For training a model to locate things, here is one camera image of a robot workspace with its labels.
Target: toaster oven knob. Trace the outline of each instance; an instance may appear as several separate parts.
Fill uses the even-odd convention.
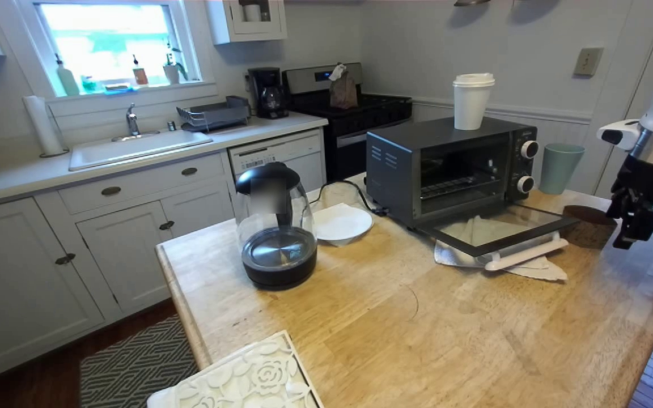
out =
[[[534,190],[534,177],[519,177],[514,188],[523,196],[528,196]]]
[[[523,158],[534,158],[537,154],[537,142],[535,140],[527,140],[523,146],[522,146],[522,157]]]

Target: countertop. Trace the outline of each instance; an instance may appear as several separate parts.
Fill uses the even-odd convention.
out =
[[[605,208],[531,193],[528,207]],[[570,245],[570,282],[437,266],[433,245],[378,217],[313,276],[264,292],[233,219],[160,245],[200,367],[289,330],[324,406],[626,406],[653,349],[653,239],[630,252]]]
[[[160,165],[167,160],[190,158],[190,157],[200,157],[208,152],[221,152],[233,146],[289,135],[297,131],[316,129],[316,126],[327,126],[327,120],[316,117],[316,115],[302,115],[302,114],[289,114],[285,117],[279,117],[279,120],[254,117],[250,120],[250,125],[207,133],[214,139],[214,142],[167,149],[167,152],[138,157],[131,160],[118,160],[111,165],[77,171],[77,173],[71,173],[71,154],[39,158],[39,160],[24,163],[24,165],[0,168],[0,200],[31,196],[39,190],[77,183],[86,179],[98,179],[98,177],[109,177],[118,173],[130,173],[130,171]]]

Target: dish rack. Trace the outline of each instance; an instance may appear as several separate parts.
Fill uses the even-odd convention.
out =
[[[248,123],[253,117],[253,106],[248,100],[230,95],[225,103],[217,104],[200,104],[190,108],[178,106],[178,114],[183,120],[183,129],[214,131]]]

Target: faucet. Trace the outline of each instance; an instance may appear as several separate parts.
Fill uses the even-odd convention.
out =
[[[138,115],[133,114],[133,104],[130,104],[130,108],[124,114],[124,123],[127,123],[127,135],[140,135]]]

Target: kitchen sink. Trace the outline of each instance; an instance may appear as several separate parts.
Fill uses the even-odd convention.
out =
[[[115,139],[111,142],[98,142],[98,146],[77,146],[71,152],[71,173],[86,171],[86,168],[99,168],[111,165],[121,160],[133,160],[171,149],[183,149],[190,146],[211,142],[214,139],[204,133],[194,131],[163,131],[163,133],[148,133],[138,139]]]

